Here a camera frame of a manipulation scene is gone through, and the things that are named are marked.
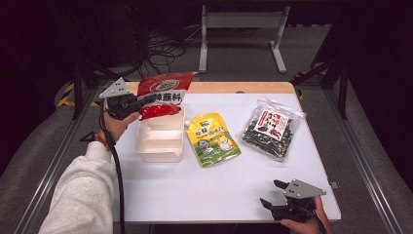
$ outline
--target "snack package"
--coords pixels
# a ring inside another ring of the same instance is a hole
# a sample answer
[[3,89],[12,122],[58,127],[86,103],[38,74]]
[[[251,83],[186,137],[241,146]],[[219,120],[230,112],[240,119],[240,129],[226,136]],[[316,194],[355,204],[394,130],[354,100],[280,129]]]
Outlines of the snack package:
[[295,130],[306,113],[267,98],[257,101],[249,123],[239,137],[247,145],[283,161]]
[[156,95],[156,100],[140,110],[139,120],[178,113],[178,105],[183,101],[195,74],[197,72],[179,72],[143,79],[137,87],[137,96]]
[[227,125],[216,112],[195,117],[189,124],[187,135],[203,168],[241,154]]

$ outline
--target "clear plastic bag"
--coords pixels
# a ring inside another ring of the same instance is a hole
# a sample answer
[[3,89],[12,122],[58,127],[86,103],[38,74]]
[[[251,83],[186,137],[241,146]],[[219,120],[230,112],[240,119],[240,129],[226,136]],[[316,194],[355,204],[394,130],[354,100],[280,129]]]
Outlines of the clear plastic bag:
[[245,144],[283,161],[295,131],[306,113],[261,97],[244,131],[237,135]]

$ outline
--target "hand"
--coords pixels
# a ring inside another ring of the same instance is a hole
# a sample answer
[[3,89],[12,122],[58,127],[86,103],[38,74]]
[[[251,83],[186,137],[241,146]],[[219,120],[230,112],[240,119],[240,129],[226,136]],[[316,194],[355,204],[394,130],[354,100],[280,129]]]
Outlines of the hand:
[[[316,212],[324,225],[325,231],[328,234],[332,233],[330,223],[328,221],[327,215],[325,214],[324,208],[322,207],[322,200],[320,196],[314,198],[316,204]],[[306,222],[296,222],[290,219],[282,219],[281,225],[288,227],[289,229],[298,232],[300,234],[319,234],[319,222],[314,218],[310,218]]]
[[[107,111],[104,112],[104,123],[106,126],[106,129],[109,131],[109,133],[112,135],[113,139],[115,141],[118,141],[121,135],[125,132],[125,130],[128,128],[128,125],[131,124],[133,121],[135,121],[139,117],[138,112],[134,112],[130,114],[128,117],[126,117],[123,120],[118,120],[114,119],[109,116],[109,113]],[[100,137],[106,140],[104,136],[104,132],[100,130],[99,132]]]

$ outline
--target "red snack bag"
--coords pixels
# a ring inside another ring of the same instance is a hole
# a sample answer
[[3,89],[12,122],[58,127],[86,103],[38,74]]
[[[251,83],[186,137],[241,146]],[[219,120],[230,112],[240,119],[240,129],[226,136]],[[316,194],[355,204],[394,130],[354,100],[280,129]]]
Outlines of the red snack bag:
[[197,72],[179,72],[143,79],[137,87],[137,96],[157,95],[157,98],[140,110],[140,120],[178,113],[177,105],[183,101],[195,74]]
[[159,104],[143,107],[140,110],[139,120],[145,120],[164,115],[173,115],[178,113],[181,108],[175,104]]

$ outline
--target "white sleeve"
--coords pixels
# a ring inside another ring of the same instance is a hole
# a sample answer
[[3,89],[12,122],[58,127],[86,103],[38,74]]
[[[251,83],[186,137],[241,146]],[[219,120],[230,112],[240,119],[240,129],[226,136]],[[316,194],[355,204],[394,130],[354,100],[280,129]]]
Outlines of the white sleeve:
[[89,143],[61,175],[39,233],[112,233],[116,170],[102,143]]

